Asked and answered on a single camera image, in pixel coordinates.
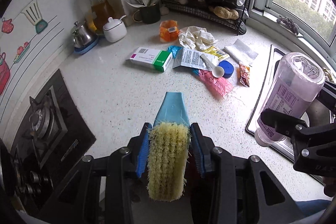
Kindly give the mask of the yellow bristle scrub brush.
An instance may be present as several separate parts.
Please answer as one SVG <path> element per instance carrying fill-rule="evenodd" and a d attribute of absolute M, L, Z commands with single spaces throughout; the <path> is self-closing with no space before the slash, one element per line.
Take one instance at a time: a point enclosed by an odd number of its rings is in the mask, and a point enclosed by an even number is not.
<path fill-rule="evenodd" d="M 183 95 L 167 92 L 149 131 L 147 190 L 151 199 L 171 202 L 181 198 L 189 144 L 190 122 Z"/>

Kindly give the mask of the purple detergent bottle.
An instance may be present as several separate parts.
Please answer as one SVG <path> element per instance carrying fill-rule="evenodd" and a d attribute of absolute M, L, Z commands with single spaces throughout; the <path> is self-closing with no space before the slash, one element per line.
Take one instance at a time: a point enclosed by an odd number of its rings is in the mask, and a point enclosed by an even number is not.
<path fill-rule="evenodd" d="M 271 109 L 301 118 L 325 83 L 322 68 L 299 52 L 285 54 L 275 71 L 261 111 Z"/>

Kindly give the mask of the red sauce packet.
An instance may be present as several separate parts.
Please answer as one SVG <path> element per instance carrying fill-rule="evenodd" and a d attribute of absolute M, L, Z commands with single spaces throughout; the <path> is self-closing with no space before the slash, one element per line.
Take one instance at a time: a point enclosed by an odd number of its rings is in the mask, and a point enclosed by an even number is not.
<path fill-rule="evenodd" d="M 243 64 L 242 62 L 239 63 L 239 75 L 240 79 L 239 82 L 245 86 L 250 87 L 250 66 Z"/>

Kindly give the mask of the white printed foil pouch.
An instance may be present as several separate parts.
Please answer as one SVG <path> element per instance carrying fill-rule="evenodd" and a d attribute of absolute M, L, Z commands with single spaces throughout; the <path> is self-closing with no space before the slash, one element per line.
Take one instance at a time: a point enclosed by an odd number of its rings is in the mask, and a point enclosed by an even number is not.
<path fill-rule="evenodd" d="M 187 48 L 182 48 L 178 51 L 173 61 L 173 68 L 187 67 L 204 71 L 211 71 L 212 67 L 204 62 L 204 60 L 201 58 L 202 54 L 205 54 L 205 56 L 209 59 L 209 61 L 213 63 L 213 65 L 218 65 L 219 60 L 217 56 L 211 55 L 209 53 L 203 53 Z"/>

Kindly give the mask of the white plastic measuring spoon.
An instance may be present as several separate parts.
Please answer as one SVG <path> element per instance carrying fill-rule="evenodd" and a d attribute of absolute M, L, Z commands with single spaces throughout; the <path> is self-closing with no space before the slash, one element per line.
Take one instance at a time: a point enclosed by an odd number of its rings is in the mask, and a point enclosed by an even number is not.
<path fill-rule="evenodd" d="M 215 78 L 219 79 L 224 76 L 224 69 L 220 66 L 215 66 L 204 53 L 201 54 L 201 59 L 211 67 L 211 73 Z"/>

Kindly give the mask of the blue round lid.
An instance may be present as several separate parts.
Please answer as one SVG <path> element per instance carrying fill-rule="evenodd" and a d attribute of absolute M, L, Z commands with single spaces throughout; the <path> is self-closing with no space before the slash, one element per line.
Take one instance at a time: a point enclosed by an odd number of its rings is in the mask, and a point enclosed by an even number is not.
<path fill-rule="evenodd" d="M 234 72 L 234 66 L 230 62 L 223 60 L 219 63 L 219 66 L 224 69 L 224 78 L 228 79 L 232 76 Z"/>

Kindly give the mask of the white folded paper towel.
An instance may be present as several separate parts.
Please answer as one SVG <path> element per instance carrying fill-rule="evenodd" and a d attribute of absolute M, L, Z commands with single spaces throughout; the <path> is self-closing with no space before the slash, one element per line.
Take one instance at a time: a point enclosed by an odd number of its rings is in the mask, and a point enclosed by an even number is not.
<path fill-rule="evenodd" d="M 240 39 L 237 39 L 233 44 L 224 47 L 224 51 L 228 53 L 235 61 L 243 65 L 252 66 L 258 53 L 250 49 Z"/>

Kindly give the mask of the black gas stove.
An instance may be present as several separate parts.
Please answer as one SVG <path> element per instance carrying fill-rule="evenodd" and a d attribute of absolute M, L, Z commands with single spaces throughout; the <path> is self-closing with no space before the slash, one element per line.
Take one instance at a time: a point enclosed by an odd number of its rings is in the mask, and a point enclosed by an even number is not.
<path fill-rule="evenodd" d="M 26 209 L 73 196 L 85 181 L 80 160 L 95 140 L 57 70 L 29 98 L 11 149 L 1 143 L 2 189 Z"/>

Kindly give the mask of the steel wool scrubber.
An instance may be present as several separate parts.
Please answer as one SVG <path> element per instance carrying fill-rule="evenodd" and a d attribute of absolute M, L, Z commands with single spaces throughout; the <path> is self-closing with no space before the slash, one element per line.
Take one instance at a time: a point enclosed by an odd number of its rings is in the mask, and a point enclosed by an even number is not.
<path fill-rule="evenodd" d="M 286 16 L 279 16 L 277 18 L 277 23 L 286 27 L 288 30 L 290 30 L 293 34 L 296 36 L 299 34 L 299 26 L 297 23 L 294 22 L 292 18 L 288 18 Z"/>

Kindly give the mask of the blue plastic bag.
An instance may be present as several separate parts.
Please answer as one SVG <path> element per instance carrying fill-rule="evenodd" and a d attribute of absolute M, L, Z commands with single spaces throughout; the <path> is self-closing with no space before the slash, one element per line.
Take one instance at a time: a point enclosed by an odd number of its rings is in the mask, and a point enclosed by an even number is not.
<path fill-rule="evenodd" d="M 169 46 L 167 51 L 172 53 L 173 59 L 177 57 L 177 53 L 182 49 L 180 46 Z"/>

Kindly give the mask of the orange plastic wrapper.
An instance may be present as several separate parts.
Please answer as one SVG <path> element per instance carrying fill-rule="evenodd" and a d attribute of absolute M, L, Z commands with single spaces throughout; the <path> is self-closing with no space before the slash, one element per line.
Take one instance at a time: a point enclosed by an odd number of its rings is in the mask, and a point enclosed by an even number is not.
<path fill-rule="evenodd" d="M 174 42 L 178 39 L 179 29 L 176 20 L 165 20 L 159 25 L 159 38 L 163 43 Z"/>

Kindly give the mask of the blue tray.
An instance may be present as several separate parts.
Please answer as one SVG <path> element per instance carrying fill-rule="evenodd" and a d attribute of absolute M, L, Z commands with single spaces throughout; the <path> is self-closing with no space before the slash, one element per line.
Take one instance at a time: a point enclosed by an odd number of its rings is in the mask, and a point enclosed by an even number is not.
<path fill-rule="evenodd" d="M 97 38 L 95 41 L 91 42 L 90 44 L 88 44 L 85 47 L 81 47 L 81 48 L 74 48 L 74 53 L 77 55 L 83 55 L 85 53 L 87 53 L 88 51 L 90 51 L 93 47 L 95 47 L 99 42 L 99 38 Z"/>

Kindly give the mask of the white sugar bowl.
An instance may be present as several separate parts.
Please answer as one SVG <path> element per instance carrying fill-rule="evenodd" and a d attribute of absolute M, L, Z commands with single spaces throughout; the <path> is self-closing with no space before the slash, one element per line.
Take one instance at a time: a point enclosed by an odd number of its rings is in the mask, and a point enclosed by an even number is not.
<path fill-rule="evenodd" d="M 105 38 L 110 43 L 115 43 L 127 34 L 125 23 L 122 21 L 126 15 L 123 15 L 120 19 L 108 18 L 107 23 L 103 26 L 103 33 Z"/>

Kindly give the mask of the small steel teapot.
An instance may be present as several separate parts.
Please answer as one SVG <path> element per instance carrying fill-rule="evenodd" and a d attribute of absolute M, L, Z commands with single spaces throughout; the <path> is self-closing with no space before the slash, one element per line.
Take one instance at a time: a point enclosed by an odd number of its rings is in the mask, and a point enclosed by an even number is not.
<path fill-rule="evenodd" d="M 97 35 L 89 29 L 86 22 L 76 21 L 71 34 L 75 48 L 85 48 L 97 39 Z"/>

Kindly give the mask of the white ceramic spoon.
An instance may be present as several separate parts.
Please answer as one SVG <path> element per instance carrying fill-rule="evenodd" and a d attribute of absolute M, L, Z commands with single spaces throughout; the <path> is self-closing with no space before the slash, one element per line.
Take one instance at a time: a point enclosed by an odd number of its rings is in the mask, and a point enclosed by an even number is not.
<path fill-rule="evenodd" d="M 145 7 L 145 5 L 141 5 L 141 4 L 133 4 L 133 3 L 129 3 L 126 2 L 129 6 L 134 7 L 134 8 L 142 8 Z"/>

